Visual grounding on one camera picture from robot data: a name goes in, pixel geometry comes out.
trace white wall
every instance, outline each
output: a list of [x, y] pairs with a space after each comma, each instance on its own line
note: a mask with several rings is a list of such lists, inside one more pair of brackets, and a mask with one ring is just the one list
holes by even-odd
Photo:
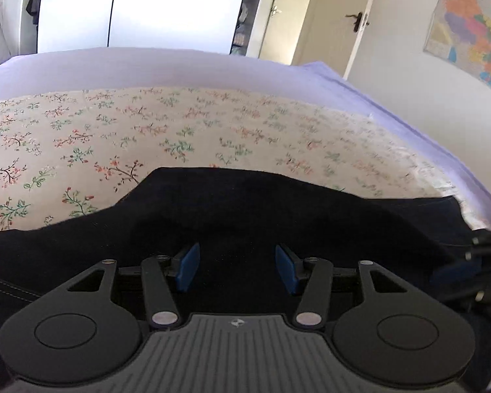
[[[27, 13], [23, 13], [26, 4], [27, 0], [4, 0], [2, 28], [13, 56], [36, 52], [36, 39], [34, 40], [34, 48], [32, 40], [33, 35], [36, 35], [36, 28], [32, 22], [30, 23], [31, 17]], [[27, 37], [27, 40], [20, 45], [24, 36]]]
[[375, 0], [349, 81], [450, 150], [491, 190], [491, 89], [423, 53], [438, 0]]

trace door frame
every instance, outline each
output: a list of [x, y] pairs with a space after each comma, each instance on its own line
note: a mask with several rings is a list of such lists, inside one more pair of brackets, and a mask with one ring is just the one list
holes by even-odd
[[254, 18], [249, 45], [245, 55], [256, 59], [260, 56], [260, 49], [264, 42], [265, 32], [269, 24], [271, 8], [275, 0], [260, 0], [258, 3], [257, 14]]

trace dark blue cloth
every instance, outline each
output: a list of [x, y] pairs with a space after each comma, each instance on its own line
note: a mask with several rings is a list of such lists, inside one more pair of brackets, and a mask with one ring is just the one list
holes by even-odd
[[[35, 231], [0, 232], [0, 326], [100, 260], [136, 266], [196, 242], [199, 270], [189, 293], [176, 297], [183, 315], [291, 316], [299, 299], [278, 276], [276, 244], [337, 267], [373, 260], [425, 288], [433, 269], [454, 260], [437, 241], [464, 241], [470, 232], [453, 198], [366, 200], [263, 172], [158, 169], [111, 208]], [[0, 360], [0, 385], [7, 379]]]

